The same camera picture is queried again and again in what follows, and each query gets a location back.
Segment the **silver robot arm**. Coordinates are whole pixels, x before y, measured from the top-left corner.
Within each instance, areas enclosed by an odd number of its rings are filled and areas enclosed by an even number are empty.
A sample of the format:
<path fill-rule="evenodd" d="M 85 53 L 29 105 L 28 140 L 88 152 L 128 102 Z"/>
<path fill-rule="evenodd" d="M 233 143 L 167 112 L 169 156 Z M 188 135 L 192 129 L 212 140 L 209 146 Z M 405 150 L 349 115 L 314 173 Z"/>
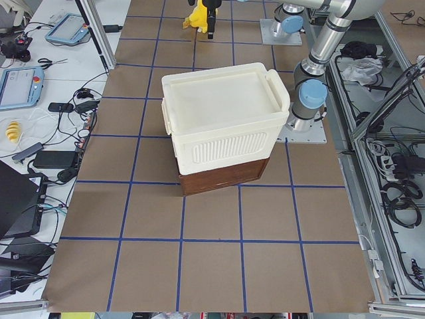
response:
<path fill-rule="evenodd" d="M 183 21 L 183 28 L 196 28 L 198 32 L 207 35 L 207 39 L 213 39 L 216 26 L 216 15 L 222 1 L 188 1 L 194 6 L 192 12 Z M 303 18 L 299 14 L 290 13 L 280 4 L 274 11 L 272 21 L 272 35 L 279 37 L 283 33 L 293 34 L 303 27 Z"/>
<path fill-rule="evenodd" d="M 299 13 L 303 8 L 326 10 L 329 15 L 312 46 L 309 56 L 294 70 L 296 99 L 292 104 L 286 126 L 295 132 L 310 130 L 315 116 L 325 103 L 327 87 L 319 79 L 353 21 L 374 15 L 384 1 L 322 0 L 285 1 L 283 8 L 289 13 Z"/>

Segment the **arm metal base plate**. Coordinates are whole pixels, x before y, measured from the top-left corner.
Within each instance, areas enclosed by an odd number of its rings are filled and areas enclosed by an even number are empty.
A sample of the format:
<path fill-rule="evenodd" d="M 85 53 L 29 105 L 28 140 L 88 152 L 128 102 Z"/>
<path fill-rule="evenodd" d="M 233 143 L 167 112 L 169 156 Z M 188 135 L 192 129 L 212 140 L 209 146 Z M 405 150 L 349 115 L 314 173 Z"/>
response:
<path fill-rule="evenodd" d="M 292 108 L 294 103 L 290 104 L 290 116 L 287 123 L 282 127 L 277 142 L 293 144 L 326 144 L 327 138 L 321 119 L 321 112 L 318 108 L 315 116 L 310 120 L 301 120 L 293 115 Z"/>
<path fill-rule="evenodd" d="M 303 27 L 303 18 L 291 16 L 282 22 L 275 19 L 260 19 L 262 43 L 265 45 L 301 46 L 300 31 Z"/>

